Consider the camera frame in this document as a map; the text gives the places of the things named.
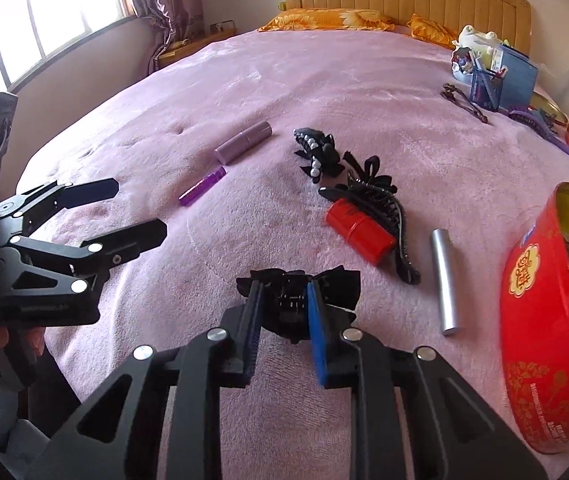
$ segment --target blue mesh pen holder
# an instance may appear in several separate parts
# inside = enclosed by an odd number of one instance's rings
[[[476,68],[473,71],[469,101],[485,110],[496,112],[500,108],[503,83],[504,79],[495,72]]]

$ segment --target pink lipstick tube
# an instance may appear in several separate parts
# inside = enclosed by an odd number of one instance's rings
[[[271,125],[266,121],[262,121],[227,140],[227,142],[217,148],[213,153],[215,153],[216,158],[221,164],[228,164],[248,149],[262,142],[272,133]]]

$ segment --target black hair clip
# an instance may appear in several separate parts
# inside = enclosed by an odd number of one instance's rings
[[[320,181],[323,173],[337,177],[344,171],[344,166],[340,164],[340,154],[335,150],[333,136],[325,136],[323,132],[311,128],[299,128],[293,130],[293,134],[296,142],[302,146],[302,150],[295,154],[311,161],[310,166],[301,166],[301,169],[311,177],[313,184]]]
[[[378,175],[379,157],[373,155],[364,163],[364,170],[350,152],[344,152],[344,161],[357,173],[347,172],[346,185],[321,187],[318,192],[327,200],[336,202],[346,198],[358,209],[372,217],[397,240],[395,270],[400,279],[409,285],[418,285],[420,272],[411,264],[407,253],[407,219],[404,208],[395,193],[389,175]]]

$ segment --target pink blanket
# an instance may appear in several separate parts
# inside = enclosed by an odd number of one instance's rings
[[[175,347],[214,326],[240,300],[235,278],[251,269],[344,264],[362,271],[357,326],[395,348],[433,346],[517,431],[501,370],[499,284],[507,252],[569,181],[569,157],[504,116],[488,114],[485,125],[445,101],[450,55],[387,32],[251,32],[122,91],[43,147],[19,190],[115,177],[120,192],[59,214],[42,238],[77,244],[156,216],[168,225],[160,248],[112,273],[97,324],[47,330],[80,399],[136,346]],[[213,150],[261,120],[273,137],[180,207],[178,196],[216,166]],[[293,129],[305,126],[360,161],[379,155],[407,210],[422,285],[369,266],[325,224],[328,202],[294,155]],[[461,254],[465,329],[447,339],[429,245],[439,227]],[[313,370],[308,342],[263,332],[252,384],[222,394],[225,478],[348,477],[349,393],[322,390]],[[539,458],[553,478],[569,462]]]

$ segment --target purple comb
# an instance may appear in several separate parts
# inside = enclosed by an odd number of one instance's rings
[[[522,124],[526,124],[533,131],[535,131],[542,139],[547,140],[551,144],[554,144],[563,152],[569,156],[569,146],[558,139],[555,134],[549,130],[549,127],[545,122],[538,117],[536,114],[532,114],[528,111],[518,110],[516,108],[511,108],[509,110],[509,118]]]

